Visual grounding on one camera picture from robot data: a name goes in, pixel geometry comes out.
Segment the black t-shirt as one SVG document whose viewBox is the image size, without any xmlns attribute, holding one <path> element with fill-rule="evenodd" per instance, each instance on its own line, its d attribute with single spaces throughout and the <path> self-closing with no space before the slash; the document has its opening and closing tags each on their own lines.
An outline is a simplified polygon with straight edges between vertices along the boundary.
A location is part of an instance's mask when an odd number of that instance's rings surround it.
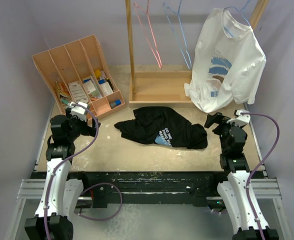
<svg viewBox="0 0 294 240">
<path fill-rule="evenodd" d="M 207 148 L 205 128 L 192 124 L 174 109 L 166 106 L 146 106 L 133 110 L 134 119 L 120 121 L 114 127 L 121 137 L 143 145 L 202 150 Z"/>
</svg>

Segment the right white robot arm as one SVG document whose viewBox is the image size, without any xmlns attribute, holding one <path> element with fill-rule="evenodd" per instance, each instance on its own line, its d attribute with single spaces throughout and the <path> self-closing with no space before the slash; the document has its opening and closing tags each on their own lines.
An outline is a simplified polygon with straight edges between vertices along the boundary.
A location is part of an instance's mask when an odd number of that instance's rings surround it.
<svg viewBox="0 0 294 240">
<path fill-rule="evenodd" d="M 209 190 L 221 196 L 233 227 L 234 240 L 277 240 L 277 230 L 271 229 L 261 212 L 252 186 L 254 172 L 250 170 L 243 152 L 248 135 L 244 130 L 251 113 L 239 109 L 230 118 L 217 112 L 208 114 L 205 128 L 213 124 L 212 131 L 219 136 L 220 166 L 228 173 L 227 180 L 217 178 L 209 183 Z"/>
</svg>

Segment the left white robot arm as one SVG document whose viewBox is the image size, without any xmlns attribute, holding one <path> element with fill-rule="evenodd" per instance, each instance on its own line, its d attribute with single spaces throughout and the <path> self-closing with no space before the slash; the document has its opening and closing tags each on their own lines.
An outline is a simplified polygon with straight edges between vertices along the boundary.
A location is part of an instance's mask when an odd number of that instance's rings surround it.
<svg viewBox="0 0 294 240">
<path fill-rule="evenodd" d="M 31 240 L 71 240 L 74 235 L 72 215 L 78 197 L 90 191 L 84 179 L 68 179 L 75 152 L 75 140 L 83 136 L 96 139 L 99 122 L 88 124 L 91 114 L 87 103 L 71 102 L 60 114 L 50 119 L 51 136 L 47 140 L 46 179 L 34 217 L 25 221 L 24 229 Z"/>
</svg>

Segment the blue wire hanger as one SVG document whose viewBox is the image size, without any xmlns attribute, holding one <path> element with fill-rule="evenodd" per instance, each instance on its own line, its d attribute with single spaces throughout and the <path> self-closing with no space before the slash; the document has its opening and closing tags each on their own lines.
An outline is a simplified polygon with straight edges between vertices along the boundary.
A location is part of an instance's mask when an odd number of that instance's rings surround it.
<svg viewBox="0 0 294 240">
<path fill-rule="evenodd" d="M 192 59 L 188 49 L 184 27 L 182 24 L 181 6 L 182 6 L 181 0 L 178 3 L 177 9 L 171 8 L 165 1 L 162 4 L 163 11 L 169 23 L 170 29 L 174 35 L 174 38 L 177 42 L 178 48 L 185 62 L 185 65 L 187 66 L 189 70 L 191 70 L 193 64 L 192 64 Z"/>
</svg>

